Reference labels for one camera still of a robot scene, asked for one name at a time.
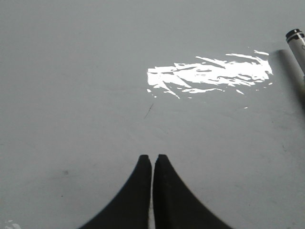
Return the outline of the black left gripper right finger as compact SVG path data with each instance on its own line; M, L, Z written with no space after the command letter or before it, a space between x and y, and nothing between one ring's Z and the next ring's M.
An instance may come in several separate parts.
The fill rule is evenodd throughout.
M153 212L157 229L229 229L184 184L166 155L154 167Z

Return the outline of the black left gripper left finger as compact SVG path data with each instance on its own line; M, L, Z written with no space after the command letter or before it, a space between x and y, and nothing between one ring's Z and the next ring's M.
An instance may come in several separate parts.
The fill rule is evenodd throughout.
M139 156L130 177L95 217L82 229L147 229L151 198L152 165L147 155Z

